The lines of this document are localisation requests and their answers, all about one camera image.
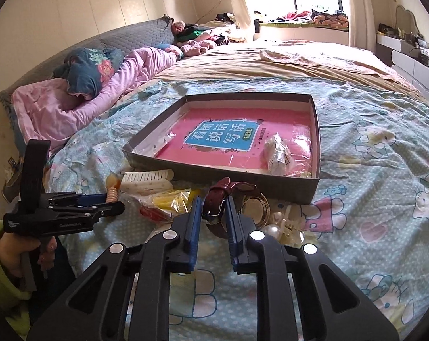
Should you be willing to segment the left hand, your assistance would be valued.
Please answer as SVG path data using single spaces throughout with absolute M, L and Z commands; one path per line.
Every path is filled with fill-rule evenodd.
M 6 232 L 0 238 L 0 263 L 10 275 L 16 278 L 23 278 L 21 255 L 38 249 L 40 246 L 39 239 Z M 56 248 L 56 238 L 52 237 L 46 248 L 39 255 L 38 263 L 42 270 L 48 270 L 53 267 Z

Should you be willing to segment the green sleeve left forearm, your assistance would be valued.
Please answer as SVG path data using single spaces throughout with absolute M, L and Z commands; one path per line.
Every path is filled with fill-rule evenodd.
M 0 221 L 0 237 L 3 223 Z M 0 263 L 0 329 L 11 331 L 19 340 L 25 340 L 30 329 L 30 316 L 26 301 L 30 298 L 27 291 L 16 287 Z

